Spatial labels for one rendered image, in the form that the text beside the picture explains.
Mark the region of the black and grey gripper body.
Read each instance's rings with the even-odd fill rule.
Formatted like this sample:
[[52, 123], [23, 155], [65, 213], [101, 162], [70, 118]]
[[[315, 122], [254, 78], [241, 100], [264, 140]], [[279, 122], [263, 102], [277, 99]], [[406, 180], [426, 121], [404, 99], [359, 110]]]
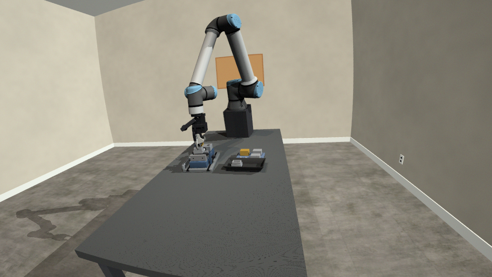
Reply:
[[207, 122], [205, 122], [205, 113], [191, 115], [191, 117], [195, 117], [196, 120], [192, 124], [192, 130], [194, 129], [196, 133], [205, 133], [208, 130]]

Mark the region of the yellow brass block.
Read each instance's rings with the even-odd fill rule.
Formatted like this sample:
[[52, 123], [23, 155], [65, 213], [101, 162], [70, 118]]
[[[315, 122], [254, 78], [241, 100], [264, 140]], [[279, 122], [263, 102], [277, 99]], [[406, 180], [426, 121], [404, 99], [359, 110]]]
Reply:
[[249, 149], [241, 149], [240, 150], [241, 156], [249, 156], [249, 154], [250, 154]]

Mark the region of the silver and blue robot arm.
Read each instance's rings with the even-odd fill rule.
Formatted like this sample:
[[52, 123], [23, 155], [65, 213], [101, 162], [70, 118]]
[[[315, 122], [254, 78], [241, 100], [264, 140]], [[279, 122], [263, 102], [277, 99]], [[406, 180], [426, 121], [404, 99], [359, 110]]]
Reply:
[[230, 80], [226, 83], [228, 110], [246, 109], [247, 103], [244, 98], [260, 98], [262, 96], [263, 83], [258, 81], [253, 74], [240, 27], [241, 20], [237, 14], [219, 16], [207, 26], [205, 30], [206, 36], [189, 87], [184, 90], [184, 96], [188, 99], [189, 114], [198, 115], [203, 113], [203, 101], [213, 100], [217, 96], [217, 89], [214, 86], [202, 87], [202, 84], [216, 39], [223, 31], [227, 36], [241, 76], [241, 79]]

